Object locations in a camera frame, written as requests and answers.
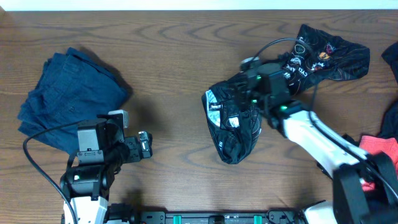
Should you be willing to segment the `black printed cycling jersey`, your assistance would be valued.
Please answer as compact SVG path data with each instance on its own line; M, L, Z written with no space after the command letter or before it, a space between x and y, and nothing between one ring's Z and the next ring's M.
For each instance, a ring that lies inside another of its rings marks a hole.
M238 164L247 157L261 133L262 119L272 128L283 130L280 114L295 104L293 96L325 79L355 80L369 70L370 50L340 36L302 25L291 53L262 62L272 67L267 77L271 89L269 112L237 107L229 80L214 84L201 100L212 140L221 160Z

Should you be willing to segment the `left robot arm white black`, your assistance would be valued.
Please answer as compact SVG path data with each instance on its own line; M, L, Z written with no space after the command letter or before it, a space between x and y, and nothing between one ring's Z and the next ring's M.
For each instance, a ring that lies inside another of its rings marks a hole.
M60 179L67 200L62 223L139 223L134 209L109 203L109 191L123 164L152 157L152 135L124 136L121 116L78 123L78 165Z

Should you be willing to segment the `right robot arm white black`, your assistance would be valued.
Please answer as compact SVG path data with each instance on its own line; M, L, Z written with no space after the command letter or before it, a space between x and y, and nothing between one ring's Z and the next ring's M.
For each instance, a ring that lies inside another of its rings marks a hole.
M384 152L372 155L336 134L291 97L282 71L260 66L229 82L236 104L259 108L269 126L305 149L328 175L333 200L304 208L302 223L397 223L397 174Z

